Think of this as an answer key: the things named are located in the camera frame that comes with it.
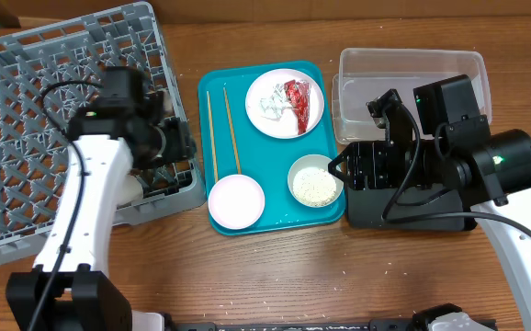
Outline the white paper cup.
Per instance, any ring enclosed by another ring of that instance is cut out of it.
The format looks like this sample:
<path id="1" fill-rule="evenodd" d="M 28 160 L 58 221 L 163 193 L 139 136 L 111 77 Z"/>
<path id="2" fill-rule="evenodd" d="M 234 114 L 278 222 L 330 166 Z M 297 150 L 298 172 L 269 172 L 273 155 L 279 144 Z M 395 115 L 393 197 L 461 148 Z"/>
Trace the white paper cup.
<path id="1" fill-rule="evenodd" d="M 123 206 L 143 198 L 143 188 L 138 179 L 132 175 L 126 175 L 118 189 L 117 204 Z"/>

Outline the white rice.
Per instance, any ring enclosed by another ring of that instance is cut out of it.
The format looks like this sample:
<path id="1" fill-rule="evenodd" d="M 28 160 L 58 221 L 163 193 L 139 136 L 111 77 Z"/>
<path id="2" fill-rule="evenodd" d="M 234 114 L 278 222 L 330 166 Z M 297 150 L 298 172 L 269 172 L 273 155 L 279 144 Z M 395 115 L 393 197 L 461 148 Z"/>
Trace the white rice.
<path id="1" fill-rule="evenodd" d="M 328 205 L 338 192 L 333 176 L 317 167 L 301 169 L 292 180 L 291 188 L 294 197 L 310 207 Z"/>

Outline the grey-green bowl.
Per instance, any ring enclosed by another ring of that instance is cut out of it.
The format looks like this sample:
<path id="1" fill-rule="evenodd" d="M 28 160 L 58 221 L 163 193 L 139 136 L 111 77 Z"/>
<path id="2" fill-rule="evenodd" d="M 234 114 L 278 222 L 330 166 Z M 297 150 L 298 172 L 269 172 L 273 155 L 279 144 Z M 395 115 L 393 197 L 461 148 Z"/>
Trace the grey-green bowl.
<path id="1" fill-rule="evenodd" d="M 305 156 L 302 156 L 300 159 L 298 159 L 292 166 L 291 168 L 289 169 L 289 172 L 288 172 L 288 189 L 291 193 L 291 195 L 293 196 L 293 198 L 298 201 L 295 197 L 294 197 L 294 193 L 292 191 L 292 180 L 294 179 L 294 177 L 296 176 L 296 174 L 303 168 L 306 168 L 306 167 L 317 167 L 317 168 L 321 168 L 325 171 L 327 171 L 329 174 L 331 174 L 328 170 L 328 165 L 331 163 L 331 159 L 328 157 L 328 156 L 324 156 L 324 155 L 321 155 L 321 154 L 307 154 Z M 322 207 L 327 207 L 327 206 L 330 206 L 332 203 L 334 203 L 339 197 L 340 195 L 343 193 L 343 182 L 340 181 L 337 177 L 333 176 L 333 179 L 335 180 L 335 183 L 336 183 L 336 186 L 337 186 L 337 194 L 335 195 L 334 197 L 334 200 L 329 203 L 328 205 L 326 206 L 322 206 Z"/>

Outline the white tissue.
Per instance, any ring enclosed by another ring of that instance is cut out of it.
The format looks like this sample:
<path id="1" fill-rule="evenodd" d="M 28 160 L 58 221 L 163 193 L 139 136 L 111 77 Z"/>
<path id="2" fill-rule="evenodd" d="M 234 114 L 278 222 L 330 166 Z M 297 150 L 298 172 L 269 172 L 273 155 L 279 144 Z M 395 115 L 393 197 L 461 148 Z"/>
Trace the white tissue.
<path id="1" fill-rule="evenodd" d="M 275 85 L 268 97 L 261 98 L 259 106 L 262 116 L 268 120 L 280 120 L 286 109 L 292 109 L 282 84 Z"/>

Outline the red snack wrapper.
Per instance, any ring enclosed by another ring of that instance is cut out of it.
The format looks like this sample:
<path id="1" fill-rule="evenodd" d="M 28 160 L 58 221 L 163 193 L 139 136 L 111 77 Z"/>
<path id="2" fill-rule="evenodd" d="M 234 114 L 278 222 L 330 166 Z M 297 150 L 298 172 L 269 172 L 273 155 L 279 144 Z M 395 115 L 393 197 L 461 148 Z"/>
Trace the red snack wrapper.
<path id="1" fill-rule="evenodd" d="M 284 84 L 287 100 L 297 117 L 298 135 L 306 132 L 310 119 L 310 89 L 304 80 L 290 80 Z"/>

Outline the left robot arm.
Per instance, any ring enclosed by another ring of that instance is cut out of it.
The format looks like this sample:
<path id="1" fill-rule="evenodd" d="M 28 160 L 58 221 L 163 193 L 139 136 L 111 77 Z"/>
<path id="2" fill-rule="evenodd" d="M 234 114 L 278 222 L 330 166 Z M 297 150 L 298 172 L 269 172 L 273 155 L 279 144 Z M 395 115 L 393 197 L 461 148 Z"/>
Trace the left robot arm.
<path id="1" fill-rule="evenodd" d="M 108 277 L 108 249 L 119 205 L 142 188 L 129 177 L 191 159 L 187 124 L 165 116 L 164 92 L 128 66 L 105 69 L 97 97 L 62 130 L 69 164 L 54 224 L 32 270 L 14 272 L 6 300 L 22 330 L 171 330 L 167 314 L 143 313 Z"/>

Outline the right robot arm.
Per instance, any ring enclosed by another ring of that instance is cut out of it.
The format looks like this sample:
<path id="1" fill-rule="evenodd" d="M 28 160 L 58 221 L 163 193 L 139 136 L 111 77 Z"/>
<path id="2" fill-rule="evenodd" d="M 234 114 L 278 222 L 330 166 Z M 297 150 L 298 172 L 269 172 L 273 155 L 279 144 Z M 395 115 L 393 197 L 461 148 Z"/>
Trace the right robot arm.
<path id="1" fill-rule="evenodd" d="M 531 137 L 492 133 L 468 76 L 367 103 L 381 141 L 350 143 L 328 165 L 349 213 L 374 227 L 473 221 L 503 268 L 525 329 L 531 330 Z"/>

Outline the grey dishwasher rack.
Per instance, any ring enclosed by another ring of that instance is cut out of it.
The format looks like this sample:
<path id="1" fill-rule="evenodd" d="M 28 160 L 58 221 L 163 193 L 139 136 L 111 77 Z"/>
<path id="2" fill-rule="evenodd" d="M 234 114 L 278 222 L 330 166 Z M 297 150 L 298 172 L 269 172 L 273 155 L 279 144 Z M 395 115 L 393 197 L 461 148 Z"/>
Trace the grey dishwasher rack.
<path id="1" fill-rule="evenodd" d="M 186 119 L 149 3 L 0 37 L 0 265 L 42 249 L 68 165 L 61 128 L 113 65 L 143 71 L 148 90 L 167 94 L 168 122 Z"/>

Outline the teal plastic tray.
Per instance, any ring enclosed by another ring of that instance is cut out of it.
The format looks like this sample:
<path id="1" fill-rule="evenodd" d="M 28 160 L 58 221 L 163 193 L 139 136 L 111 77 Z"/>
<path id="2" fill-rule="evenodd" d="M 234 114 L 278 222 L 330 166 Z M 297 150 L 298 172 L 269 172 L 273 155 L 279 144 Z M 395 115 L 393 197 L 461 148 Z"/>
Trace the teal plastic tray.
<path id="1" fill-rule="evenodd" d="M 324 87 L 321 70 L 308 61 L 217 70 L 203 76 L 198 84 L 198 113 L 207 190 L 211 190 L 215 185 L 209 138 L 207 90 L 210 93 L 212 106 L 219 177 L 223 178 L 237 172 L 223 95 L 225 86 L 243 174 L 254 179 L 265 193 L 265 210 L 252 226 L 242 230 L 229 230 L 211 220 L 215 230 L 223 235 L 259 234 L 324 225 L 334 223 L 345 211 L 344 194 L 341 194 L 330 206 L 311 208 L 296 201 L 288 189 L 289 169 L 299 158 L 307 154 L 321 154 L 331 159 L 337 156 L 325 93 L 322 92 L 325 102 L 322 119 L 312 131 L 298 138 L 278 139 L 265 135 L 247 117 L 245 98 L 250 85 L 261 74 L 275 69 L 301 71 L 313 78 L 320 88 Z"/>

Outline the black tray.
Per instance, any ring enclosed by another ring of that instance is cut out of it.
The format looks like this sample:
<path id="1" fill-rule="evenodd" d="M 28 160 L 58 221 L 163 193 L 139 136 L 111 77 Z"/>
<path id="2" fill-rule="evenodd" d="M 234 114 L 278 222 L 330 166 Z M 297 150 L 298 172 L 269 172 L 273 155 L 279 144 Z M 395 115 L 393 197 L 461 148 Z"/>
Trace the black tray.
<path id="1" fill-rule="evenodd" d="M 386 216 L 383 212 L 398 188 L 352 190 L 345 185 L 346 218 L 354 228 L 466 232 L 476 228 L 472 218 L 391 223 L 391 219 L 442 212 L 464 211 L 455 190 L 446 190 L 438 178 L 429 176 L 429 186 L 412 186 L 402 192 Z"/>

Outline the small pink plate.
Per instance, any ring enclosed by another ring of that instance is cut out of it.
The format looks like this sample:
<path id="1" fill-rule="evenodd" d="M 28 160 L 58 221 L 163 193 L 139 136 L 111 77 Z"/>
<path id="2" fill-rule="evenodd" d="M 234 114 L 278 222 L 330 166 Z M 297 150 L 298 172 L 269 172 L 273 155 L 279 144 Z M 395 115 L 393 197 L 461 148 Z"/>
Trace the small pink plate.
<path id="1" fill-rule="evenodd" d="M 254 179 L 236 174 L 226 176 L 214 185 L 208 205 L 209 214 L 218 225 L 229 230 L 242 230 L 259 220 L 266 199 Z"/>

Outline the clear plastic bin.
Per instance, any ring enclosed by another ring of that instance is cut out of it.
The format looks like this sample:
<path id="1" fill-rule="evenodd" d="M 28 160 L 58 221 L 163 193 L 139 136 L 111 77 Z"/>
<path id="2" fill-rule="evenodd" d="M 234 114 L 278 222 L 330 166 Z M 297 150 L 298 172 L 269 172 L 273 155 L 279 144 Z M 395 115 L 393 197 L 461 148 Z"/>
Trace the clear plastic bin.
<path id="1" fill-rule="evenodd" d="M 491 91 L 485 63 L 476 51 L 347 48 L 333 77 L 332 117 L 338 143 L 384 138 L 366 103 L 389 89 L 398 91 L 415 119 L 413 90 L 460 74 L 472 83 L 480 112 L 492 121 Z"/>

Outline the large white plate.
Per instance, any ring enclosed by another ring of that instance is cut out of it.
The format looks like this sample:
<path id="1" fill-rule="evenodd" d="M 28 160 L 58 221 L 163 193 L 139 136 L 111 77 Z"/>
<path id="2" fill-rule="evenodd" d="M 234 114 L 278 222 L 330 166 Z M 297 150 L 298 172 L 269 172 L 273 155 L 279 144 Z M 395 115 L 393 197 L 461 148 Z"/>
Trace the large white plate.
<path id="1" fill-rule="evenodd" d="M 286 109 L 280 120 L 268 120 L 262 116 L 261 98 L 268 97 L 277 84 L 290 80 L 304 80 L 310 86 L 310 119 L 305 133 L 298 135 L 297 117 L 292 109 Z M 294 69 L 275 69 L 261 74 L 250 85 L 245 98 L 246 114 L 252 124 L 263 134 L 278 139 L 294 139 L 312 131 L 322 119 L 325 109 L 324 97 L 313 78 Z"/>

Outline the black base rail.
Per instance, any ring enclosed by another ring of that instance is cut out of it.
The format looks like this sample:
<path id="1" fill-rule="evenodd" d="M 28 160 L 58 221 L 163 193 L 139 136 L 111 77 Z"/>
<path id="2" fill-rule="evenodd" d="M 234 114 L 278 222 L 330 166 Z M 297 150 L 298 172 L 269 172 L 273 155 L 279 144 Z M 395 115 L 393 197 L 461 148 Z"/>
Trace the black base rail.
<path id="1" fill-rule="evenodd" d="M 375 319 L 360 323 L 249 324 L 182 323 L 177 331 L 406 331 L 411 319 Z"/>

